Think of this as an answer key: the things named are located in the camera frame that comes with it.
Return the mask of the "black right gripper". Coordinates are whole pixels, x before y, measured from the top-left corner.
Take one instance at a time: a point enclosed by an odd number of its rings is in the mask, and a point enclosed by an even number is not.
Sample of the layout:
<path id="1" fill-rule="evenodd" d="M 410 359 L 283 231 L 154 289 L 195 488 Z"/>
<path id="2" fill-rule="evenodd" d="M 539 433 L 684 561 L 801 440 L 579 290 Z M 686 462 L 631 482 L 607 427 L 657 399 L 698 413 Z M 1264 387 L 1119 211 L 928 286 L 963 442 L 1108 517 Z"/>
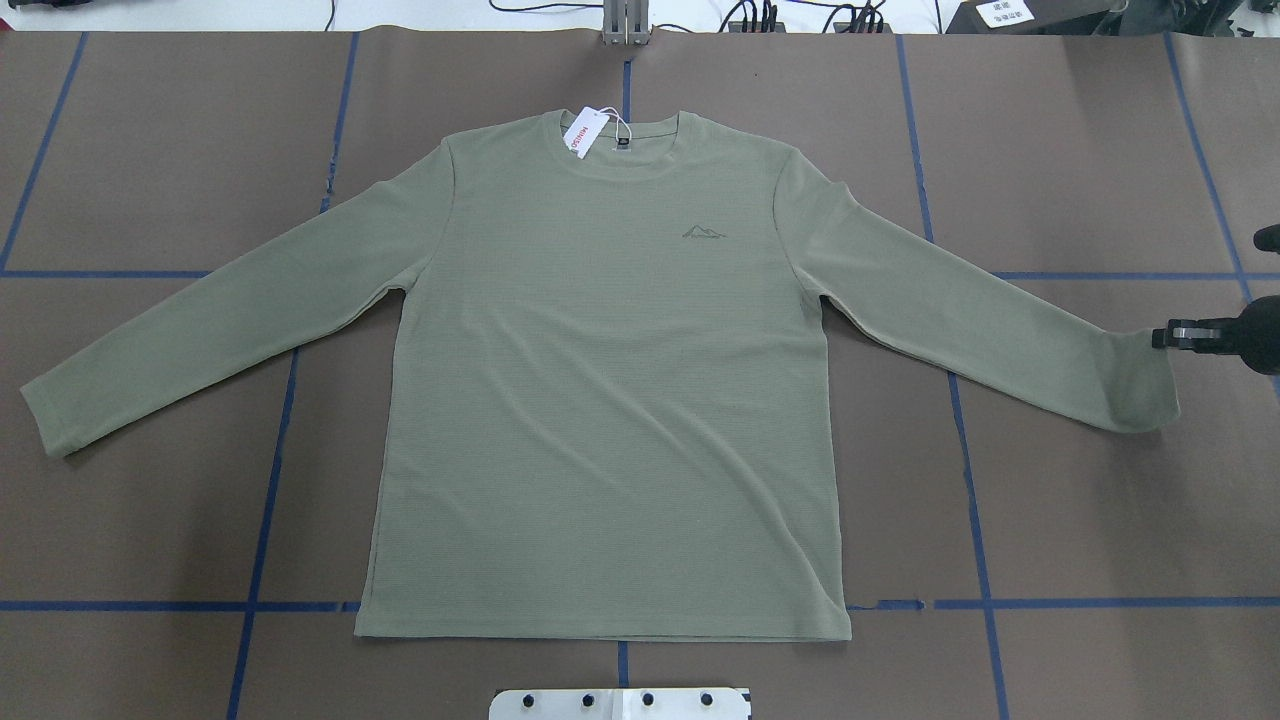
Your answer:
<path id="1" fill-rule="evenodd" d="M 1152 329 L 1153 348 L 1192 350 L 1197 354 L 1234 355 L 1256 373 L 1279 374 L 1279 296 L 1249 301 L 1238 316 L 1198 322 L 1204 337 L 1192 338 L 1193 320 L 1169 320 Z"/>

